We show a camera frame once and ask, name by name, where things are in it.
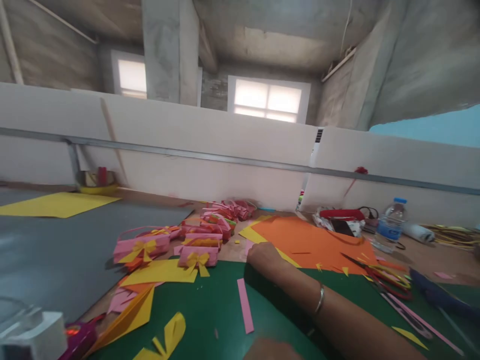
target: light blue wall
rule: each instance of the light blue wall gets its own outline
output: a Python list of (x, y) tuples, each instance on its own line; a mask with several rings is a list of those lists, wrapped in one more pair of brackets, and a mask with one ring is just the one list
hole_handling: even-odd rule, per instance
[(372, 126), (370, 132), (400, 138), (480, 148), (480, 105)]

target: silver bracelet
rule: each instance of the silver bracelet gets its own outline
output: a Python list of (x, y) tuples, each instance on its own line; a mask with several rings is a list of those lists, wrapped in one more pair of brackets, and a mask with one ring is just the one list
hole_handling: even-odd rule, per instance
[(316, 306), (316, 309), (315, 309), (315, 312), (313, 313), (313, 315), (317, 315), (320, 308), (324, 304), (324, 294), (325, 294), (324, 285), (321, 284), (320, 285), (320, 300), (318, 301), (318, 305)]

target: metal rail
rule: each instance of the metal rail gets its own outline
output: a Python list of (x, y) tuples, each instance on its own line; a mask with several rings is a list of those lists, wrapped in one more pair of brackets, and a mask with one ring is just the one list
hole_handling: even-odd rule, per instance
[[(294, 171), (294, 172), (300, 172), (300, 173), (327, 175), (327, 176), (332, 176), (337, 178), (357, 179), (357, 180), (368, 181), (368, 182), (402, 185), (402, 186), (438, 190), (438, 191), (444, 191), (444, 192), (450, 192), (450, 193), (480, 195), (480, 189), (469, 188), (469, 187), (452, 186), (452, 185), (445, 185), (445, 184), (439, 184), (434, 182), (408, 180), (408, 179), (380, 176), (380, 175), (361, 174), (357, 172), (334, 170), (334, 169), (327, 169), (327, 168), (321, 168), (321, 167), (294, 165), (294, 164), (275, 162), (275, 161), (255, 160), (255, 159), (249, 159), (244, 157), (217, 155), (217, 154), (211, 154), (206, 152), (176, 150), (176, 149), (165, 148), (165, 147), (138, 145), (138, 144), (132, 144), (127, 142), (100, 140), (100, 139), (93, 139), (88, 137), (58, 135), (58, 134), (51, 134), (46, 132), (10, 129), (5, 127), (0, 127), (0, 135), (45, 140), (45, 141), (51, 141), (51, 142), (60, 142), (60, 143), (66, 143), (66, 144), (71, 143), (75, 145), (87, 145), (87, 146), (109, 148), (109, 149), (138, 151), (143, 153), (160, 154), (160, 155), (190, 158), (190, 159), (210, 160), (210, 161), (216, 161), (216, 162), (222, 162), (222, 163), (231, 163), (231, 164), (248, 165), (248, 166), (255, 166), (255, 167), (262, 167), (262, 168), (288, 170), (288, 171)], [(72, 161), (72, 169), (75, 171), (75, 169), (78, 168), (78, 159), (75, 159), (76, 151), (73, 151), (71, 145), (69, 146), (69, 153), (70, 153), (70, 159)]]

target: concrete ceiling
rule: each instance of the concrete ceiling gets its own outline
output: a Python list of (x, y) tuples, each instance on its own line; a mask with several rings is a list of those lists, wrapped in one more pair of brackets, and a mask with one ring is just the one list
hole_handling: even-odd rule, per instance
[[(87, 32), (143, 44), (142, 0), (39, 0)], [(352, 0), (344, 49), (372, 30), (384, 0)], [(193, 0), (220, 61), (320, 73), (338, 59), (349, 0)]]
[[(338, 59), (349, 0), (193, 0), (220, 59), (323, 72)], [(344, 49), (372, 30), (383, 0), (352, 0)]]

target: yellow paper bow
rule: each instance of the yellow paper bow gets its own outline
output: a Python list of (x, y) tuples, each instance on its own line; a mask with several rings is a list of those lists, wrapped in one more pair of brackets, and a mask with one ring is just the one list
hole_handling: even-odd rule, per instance
[(131, 253), (125, 256), (123, 259), (119, 261), (119, 263), (126, 264), (131, 263), (135, 258), (140, 255), (143, 251), (143, 261), (149, 263), (152, 261), (149, 254), (157, 248), (157, 242), (155, 240), (151, 240), (149, 242), (137, 241), (135, 246), (132, 248)]
[(202, 278), (209, 277), (209, 271), (205, 267), (205, 264), (210, 259), (210, 254), (208, 252), (198, 255), (196, 252), (192, 252), (188, 255), (186, 259), (186, 265), (188, 266), (188, 271), (192, 272), (195, 266), (198, 264), (198, 270), (200, 271), (200, 276)]

